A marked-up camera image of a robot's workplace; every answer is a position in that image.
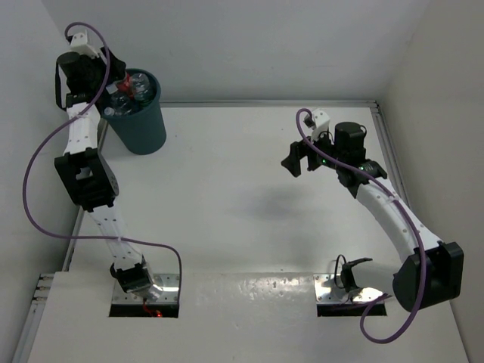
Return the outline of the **red label plastic bottle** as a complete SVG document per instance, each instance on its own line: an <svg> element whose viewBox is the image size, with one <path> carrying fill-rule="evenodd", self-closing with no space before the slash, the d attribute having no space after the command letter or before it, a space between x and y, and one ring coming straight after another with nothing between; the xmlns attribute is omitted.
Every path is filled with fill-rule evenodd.
<svg viewBox="0 0 484 363"><path fill-rule="evenodd" d="M131 88L131 76L128 73L125 73L124 78L115 81L114 84L120 92L126 94L131 99L134 98Z"/></svg>

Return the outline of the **green label plastic bottle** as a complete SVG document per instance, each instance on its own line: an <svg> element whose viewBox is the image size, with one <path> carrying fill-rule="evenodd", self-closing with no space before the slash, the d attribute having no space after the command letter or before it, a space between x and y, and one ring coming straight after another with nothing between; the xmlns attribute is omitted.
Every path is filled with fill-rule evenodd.
<svg viewBox="0 0 484 363"><path fill-rule="evenodd" d="M134 94L134 99L136 100L140 108L147 107L152 102L153 97L154 96L152 92Z"/></svg>

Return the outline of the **dark teal ribbed bin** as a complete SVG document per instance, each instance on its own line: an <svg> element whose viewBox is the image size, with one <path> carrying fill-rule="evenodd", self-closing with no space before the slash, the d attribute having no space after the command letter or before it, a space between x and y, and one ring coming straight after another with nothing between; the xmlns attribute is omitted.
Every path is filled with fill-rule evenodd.
<svg viewBox="0 0 484 363"><path fill-rule="evenodd" d="M130 152L137 155L152 154L166 142L166 128L160 108L161 87L158 79L146 70L131 68L127 70L127 73L130 76L135 73L145 73L148 76L153 89L152 102L147 107L140 108L133 98L131 100L134 110L131 114L105 116L104 109L112 107L110 96L110 100L104 106L101 115Z"/></svg>

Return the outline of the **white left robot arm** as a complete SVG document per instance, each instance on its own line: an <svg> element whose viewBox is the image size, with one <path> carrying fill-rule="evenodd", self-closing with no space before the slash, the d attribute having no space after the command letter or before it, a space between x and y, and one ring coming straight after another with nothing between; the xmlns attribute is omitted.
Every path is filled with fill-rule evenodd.
<svg viewBox="0 0 484 363"><path fill-rule="evenodd" d="M73 122L64 154L54 159L54 167L74 204L98 225L113 256L110 273L124 293L152 299L154 278L144 255L123 240L126 224L116 206L119 185L98 149L101 115L95 105L88 104L102 89L102 64L99 57L75 51L57 58L56 65L64 72L70 90L66 107Z"/></svg>

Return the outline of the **blue label plastic bottle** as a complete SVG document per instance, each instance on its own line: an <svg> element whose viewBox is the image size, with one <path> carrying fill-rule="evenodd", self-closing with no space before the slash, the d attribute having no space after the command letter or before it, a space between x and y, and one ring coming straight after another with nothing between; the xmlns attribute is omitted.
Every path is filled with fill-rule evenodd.
<svg viewBox="0 0 484 363"><path fill-rule="evenodd" d="M116 92L111 95L111 105L116 116L129 115L134 110L131 98L123 92Z"/></svg>

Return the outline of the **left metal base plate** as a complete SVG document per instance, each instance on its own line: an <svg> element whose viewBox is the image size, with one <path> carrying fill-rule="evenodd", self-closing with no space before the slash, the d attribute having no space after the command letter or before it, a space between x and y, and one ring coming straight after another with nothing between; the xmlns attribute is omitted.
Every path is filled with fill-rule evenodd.
<svg viewBox="0 0 484 363"><path fill-rule="evenodd" d="M176 305L178 304L179 275L177 274L155 274L155 287L151 289L147 303L150 305ZM113 305L140 306L143 297L125 293L118 282L114 283L111 298Z"/></svg>

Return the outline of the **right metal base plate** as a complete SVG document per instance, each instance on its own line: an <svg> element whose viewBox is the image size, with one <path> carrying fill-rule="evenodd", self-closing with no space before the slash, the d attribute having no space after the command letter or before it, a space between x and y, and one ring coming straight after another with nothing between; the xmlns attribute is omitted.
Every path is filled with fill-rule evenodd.
<svg viewBox="0 0 484 363"><path fill-rule="evenodd" d="M313 275L313 283L316 302L319 305L362 305L383 295L381 291L371 287L347 293L335 284L334 274Z"/></svg>

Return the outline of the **clear unlabelled plastic bottle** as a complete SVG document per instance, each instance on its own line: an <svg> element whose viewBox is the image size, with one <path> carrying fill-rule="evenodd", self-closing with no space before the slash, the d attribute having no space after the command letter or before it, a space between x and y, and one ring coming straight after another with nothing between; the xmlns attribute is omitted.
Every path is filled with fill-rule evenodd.
<svg viewBox="0 0 484 363"><path fill-rule="evenodd" d="M105 116L113 116L115 114L115 111L112 107L106 107L104 109L104 115Z"/></svg>

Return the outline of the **metal base plate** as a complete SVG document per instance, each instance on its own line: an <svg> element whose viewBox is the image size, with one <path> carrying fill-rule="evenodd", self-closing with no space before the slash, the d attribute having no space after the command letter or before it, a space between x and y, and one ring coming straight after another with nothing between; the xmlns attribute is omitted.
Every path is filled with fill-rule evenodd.
<svg viewBox="0 0 484 363"><path fill-rule="evenodd" d="M155 274L155 287L151 289L147 303L150 305L176 305L178 304L179 275L177 274ZM111 298L113 305L140 306L143 297L125 293L118 282L114 283Z"/></svg>
<svg viewBox="0 0 484 363"><path fill-rule="evenodd" d="M347 293L335 284L334 274L313 275L313 283L316 302L319 305L362 305L383 295L381 291L371 287Z"/></svg>

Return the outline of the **clear bottle green white label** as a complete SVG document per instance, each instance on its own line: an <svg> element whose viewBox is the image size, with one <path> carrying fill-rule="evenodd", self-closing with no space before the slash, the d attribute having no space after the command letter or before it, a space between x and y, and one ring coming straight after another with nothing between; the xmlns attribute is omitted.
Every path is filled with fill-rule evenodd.
<svg viewBox="0 0 484 363"><path fill-rule="evenodd" d="M131 88L133 96L137 93L153 93L150 80L145 73L135 73L131 76Z"/></svg>

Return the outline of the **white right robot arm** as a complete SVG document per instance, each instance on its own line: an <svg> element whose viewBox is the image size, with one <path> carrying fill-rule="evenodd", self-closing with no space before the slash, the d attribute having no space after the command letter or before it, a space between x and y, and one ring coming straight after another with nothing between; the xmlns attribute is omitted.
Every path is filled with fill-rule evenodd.
<svg viewBox="0 0 484 363"><path fill-rule="evenodd" d="M85 56L71 53L67 61L57 61L55 86L69 89L66 96L56 98L57 106L69 115L69 141L54 166L73 203L100 226L101 238L113 255L110 273L120 288L144 303L154 303L164 287L136 250L136 242L123 234L115 204L117 180L98 150L99 107L106 97L123 94L122 84L131 79L124 66ZM329 132L327 122L304 108L296 114L296 125L310 127L312 134L291 144L282 166L296 177L301 159L307 159L309 170L321 166L335 170L340 184L374 216L399 252L402 267L390 275L385 296L395 297L408 312L456 298L461 292L463 250L426 230L398 198L384 169L365 156L365 128L346 122Z"/></svg>

